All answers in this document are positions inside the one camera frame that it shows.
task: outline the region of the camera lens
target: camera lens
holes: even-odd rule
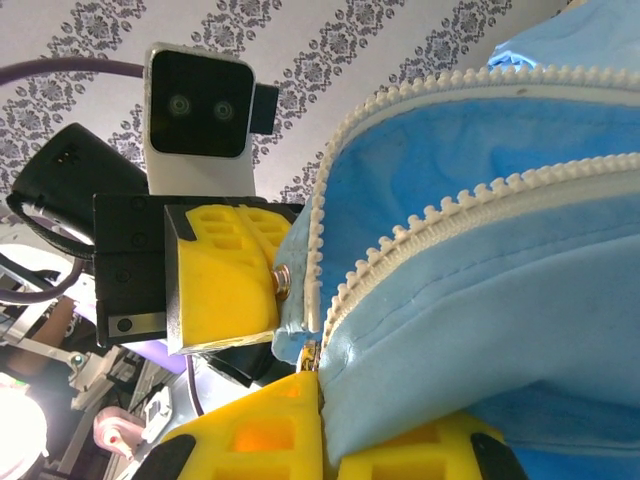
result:
[[[235,112],[231,104],[223,100],[216,103],[215,107],[213,107],[213,113],[221,122],[228,122],[233,118]]]
[[[182,117],[191,111],[191,104],[189,103],[189,100],[187,100],[187,97],[174,95],[169,100],[169,111],[171,112],[171,115]]]

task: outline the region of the light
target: light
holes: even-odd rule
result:
[[[42,409],[23,393],[0,386],[0,480],[17,480],[47,444]]]

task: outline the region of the blue bag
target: blue bag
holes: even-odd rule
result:
[[[498,45],[490,67],[601,65],[640,71],[640,2],[589,0]]]
[[[532,480],[640,478],[640,75],[443,73],[339,127],[280,248],[329,461],[467,409]]]

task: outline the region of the zipper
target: zipper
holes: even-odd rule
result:
[[[640,192],[640,154],[587,158],[497,178],[488,188],[479,184],[471,194],[461,191],[457,202],[428,206],[424,219],[412,215],[408,228],[397,225],[393,238],[381,237],[379,248],[367,250],[356,262],[327,312],[321,349],[335,330],[371,291],[393,271],[420,252],[474,228],[526,213],[600,198]]]
[[[318,332],[322,325],[319,312],[321,287],[319,276],[322,271],[319,263],[322,260],[320,249],[323,244],[322,219],[324,218],[324,194],[327,188],[327,179],[331,166],[342,148],[357,135],[386,118],[415,108],[435,103],[460,101],[466,98],[540,97],[639,106],[638,92],[640,92],[640,74],[630,74],[624,70],[615,73],[612,69],[592,68],[585,70],[583,67],[577,67],[572,70],[569,67],[558,69],[555,66],[543,69],[537,66],[533,70],[523,67],[517,72],[514,67],[505,71],[495,69],[491,72],[486,68],[477,72],[473,70],[468,70],[466,73],[443,72],[438,79],[430,76],[425,80],[415,80],[413,83],[404,82],[400,88],[390,87],[386,92],[370,96],[338,127],[318,168],[311,196],[307,269],[304,280],[304,327],[311,332]],[[531,196],[536,197],[536,195],[540,197],[536,199],[537,208],[550,208],[543,206],[545,204],[543,197],[548,194],[548,189],[554,192],[557,190],[557,195],[553,196],[557,201],[561,199],[565,199],[567,202],[576,201],[574,199],[580,197],[579,190],[584,186],[576,190],[571,187],[572,185],[588,184],[602,174],[612,174],[617,178],[617,173],[636,170],[639,158],[637,154],[632,154],[585,159],[553,167],[543,167],[523,175],[512,175],[506,182],[503,179],[496,179],[491,183],[491,189],[485,185],[479,185],[474,190],[474,195],[468,191],[460,192],[457,203],[453,202],[451,198],[445,198],[442,201],[441,210],[437,210],[433,206],[427,207],[424,220],[417,216],[410,217],[408,229],[401,225],[394,227],[393,239],[382,237],[380,248],[369,249],[367,259],[356,262],[355,271],[349,272],[346,283],[338,286],[338,294],[333,298],[327,319],[324,322],[322,349],[326,347],[332,332],[348,312],[375,285],[379,284],[407,258],[419,253],[424,248],[428,248],[430,242],[435,241],[435,237],[429,237],[427,232],[437,231],[439,235],[443,235],[443,232],[446,233],[447,229],[451,229],[453,232],[458,228],[458,224],[469,216],[478,217],[475,220],[478,222],[479,218],[484,218],[483,215],[489,215],[487,218],[493,216],[493,221],[496,221],[500,219],[500,215],[518,214],[498,213],[502,209],[516,212],[520,208],[521,213],[532,211],[523,210],[526,208],[524,204],[531,201]],[[600,191],[600,189],[595,188],[594,195],[596,195],[596,191]]]

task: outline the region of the white zipper teeth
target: white zipper teeth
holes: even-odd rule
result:
[[[523,67],[517,72],[513,67],[505,71],[495,69],[492,72],[483,68],[477,72],[474,70],[467,70],[466,73],[460,71],[443,72],[437,80],[435,76],[429,76],[425,80],[417,79],[413,83],[405,81],[400,88],[390,87],[387,92],[380,92],[367,98],[364,105],[358,106],[340,124],[328,144],[316,174],[316,183],[311,196],[307,268],[304,279],[304,322],[307,329],[317,332],[322,328],[322,321],[319,318],[321,286],[319,263],[322,260],[320,249],[323,243],[323,225],[321,222],[324,218],[324,195],[327,189],[327,179],[333,162],[357,127],[382,110],[416,97],[454,90],[462,91],[479,87],[508,85],[577,86],[594,89],[613,87],[636,92],[640,91],[640,75],[629,74],[624,70],[615,73],[609,68],[585,70],[583,67],[577,67],[572,70],[569,67],[558,69],[553,65],[547,69],[537,66],[533,70]]]
[[[640,154],[587,158],[498,178],[491,188],[479,184],[473,194],[463,190],[457,203],[442,200],[441,209],[412,215],[408,228],[397,225],[393,239],[381,237],[380,248],[367,250],[338,286],[327,312],[322,349],[346,316],[377,285],[406,260],[425,249],[482,225],[537,210],[640,191]]]

